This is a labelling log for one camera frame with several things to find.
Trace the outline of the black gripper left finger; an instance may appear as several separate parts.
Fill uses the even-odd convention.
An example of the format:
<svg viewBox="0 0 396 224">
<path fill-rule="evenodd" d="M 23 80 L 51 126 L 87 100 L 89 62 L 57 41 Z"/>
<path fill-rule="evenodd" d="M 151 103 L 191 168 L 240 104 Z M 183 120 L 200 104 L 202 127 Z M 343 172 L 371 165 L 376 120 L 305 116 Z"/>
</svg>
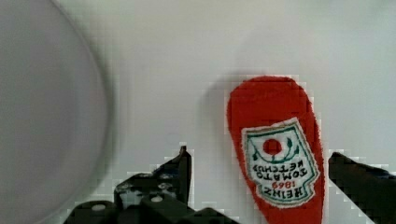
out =
<svg viewBox="0 0 396 224">
<path fill-rule="evenodd" d="M 112 202 L 77 205 L 63 224 L 239 224 L 210 207 L 190 208 L 190 186 L 191 154 L 183 146 L 153 172 L 119 183 Z"/>
</svg>

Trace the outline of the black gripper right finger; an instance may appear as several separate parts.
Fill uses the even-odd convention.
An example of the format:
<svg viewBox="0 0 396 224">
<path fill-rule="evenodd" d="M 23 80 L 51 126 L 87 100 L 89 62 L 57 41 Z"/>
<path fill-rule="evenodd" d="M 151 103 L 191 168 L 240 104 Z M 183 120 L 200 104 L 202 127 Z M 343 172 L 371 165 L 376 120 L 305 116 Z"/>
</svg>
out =
<svg viewBox="0 0 396 224">
<path fill-rule="evenodd" d="M 330 180 L 375 224 L 396 223 L 396 178 L 388 171 L 334 152 Z"/>
</svg>

